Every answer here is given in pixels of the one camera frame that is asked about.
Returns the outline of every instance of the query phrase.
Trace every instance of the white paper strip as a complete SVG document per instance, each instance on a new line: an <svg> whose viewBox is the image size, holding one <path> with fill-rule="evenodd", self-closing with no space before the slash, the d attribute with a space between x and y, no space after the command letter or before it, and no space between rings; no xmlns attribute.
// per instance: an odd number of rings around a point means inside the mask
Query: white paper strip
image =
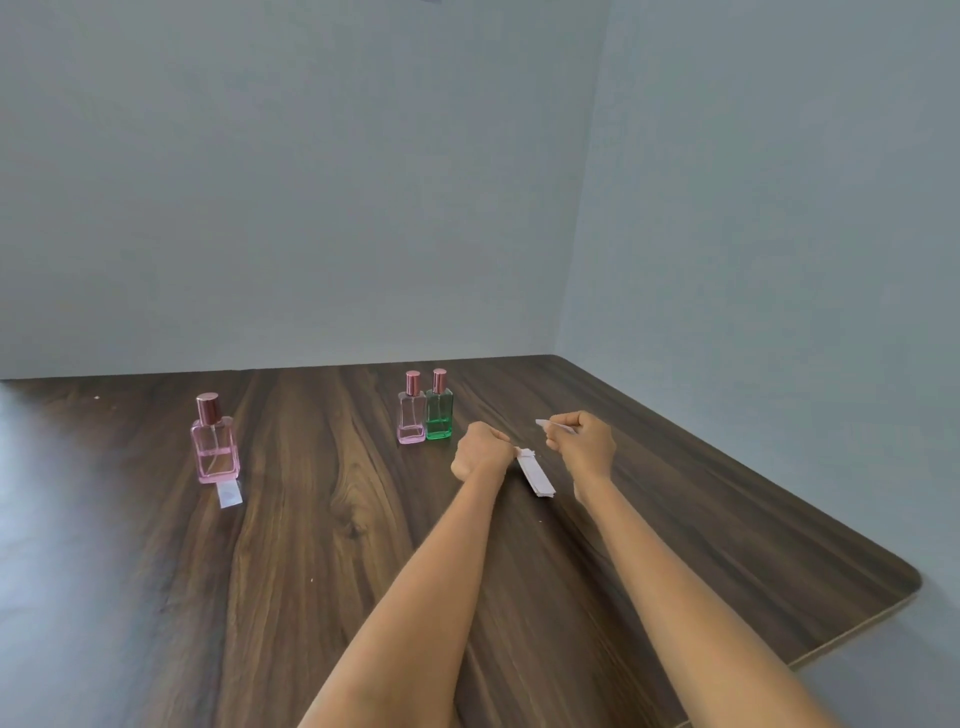
<svg viewBox="0 0 960 728"><path fill-rule="evenodd" d="M573 427L571 427L570 425L561 425L560 423L552 423L552 422L550 422L549 420L534 420L534 422L537 423L538 425L540 425L541 427L544 427L544 428L546 428L547 425L556 425L556 426L559 427L560 429L565 429L565 430L566 430L567 432L569 432L571 435L576 435L576 434L577 434L577 430L575 430L575 429L574 429Z"/></svg>
<svg viewBox="0 0 960 728"><path fill-rule="evenodd" d="M540 467L540 463L537 462L535 452L531 449L522 449L520 455L516 457L516 462L520 464L520 469L527 476L527 481L537 497L553 497L557 493L543 468Z"/></svg>
<svg viewBox="0 0 960 728"><path fill-rule="evenodd" d="M220 507L229 508L231 505L240 505L243 496L240 495L240 486L236 480L224 480L217 483L217 496L220 497Z"/></svg>

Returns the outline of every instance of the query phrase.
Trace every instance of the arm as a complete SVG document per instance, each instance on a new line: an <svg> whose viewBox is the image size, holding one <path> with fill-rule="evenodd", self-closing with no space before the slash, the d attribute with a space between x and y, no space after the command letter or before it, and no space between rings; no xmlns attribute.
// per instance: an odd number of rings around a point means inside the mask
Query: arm
<svg viewBox="0 0 960 728"><path fill-rule="evenodd" d="M300 728L447 728L480 591L493 502L515 449L474 423L450 469L464 481L347 647Z"/></svg>
<svg viewBox="0 0 960 728"><path fill-rule="evenodd" d="M610 478L610 428L586 412L556 415L547 445L573 475L677 696L697 728L835 728L790 669L665 544Z"/></svg>

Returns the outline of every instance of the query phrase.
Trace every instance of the pink perfume bottle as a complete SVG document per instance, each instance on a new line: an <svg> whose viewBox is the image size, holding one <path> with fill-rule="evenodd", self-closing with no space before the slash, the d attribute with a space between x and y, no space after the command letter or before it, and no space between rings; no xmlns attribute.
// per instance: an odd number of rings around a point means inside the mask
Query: pink perfume bottle
<svg viewBox="0 0 960 728"><path fill-rule="evenodd" d="M233 436L233 418L220 412L220 396L207 392L197 397L200 419L190 429L197 455L197 476L202 483L233 480L240 473L240 459Z"/></svg>
<svg viewBox="0 0 960 728"><path fill-rule="evenodd" d="M420 372L407 372L407 390L399 394L396 438L401 445L426 440L426 395L420 391Z"/></svg>

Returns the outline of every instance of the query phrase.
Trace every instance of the left hand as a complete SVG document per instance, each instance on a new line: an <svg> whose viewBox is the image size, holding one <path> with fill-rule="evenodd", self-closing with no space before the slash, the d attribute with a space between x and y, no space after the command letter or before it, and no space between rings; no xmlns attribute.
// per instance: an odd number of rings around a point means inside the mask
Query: left hand
<svg viewBox="0 0 960 728"><path fill-rule="evenodd" d="M457 454L450 471L458 480L466 480L477 468L489 466L505 473L516 457L510 438L487 423L472 423L457 443Z"/></svg>

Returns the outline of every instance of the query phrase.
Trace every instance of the forearm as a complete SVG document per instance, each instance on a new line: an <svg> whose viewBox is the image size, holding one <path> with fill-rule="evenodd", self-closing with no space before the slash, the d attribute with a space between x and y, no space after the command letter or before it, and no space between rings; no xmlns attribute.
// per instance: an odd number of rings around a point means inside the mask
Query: forearm
<svg viewBox="0 0 960 728"><path fill-rule="evenodd" d="M463 484L348 646L301 728L381 725L385 714L394 725L449 719L432 713L452 707L503 475L503 468L478 468Z"/></svg>
<svg viewBox="0 0 960 728"><path fill-rule="evenodd" d="M584 490L616 570L697 728L836 725L609 480Z"/></svg>

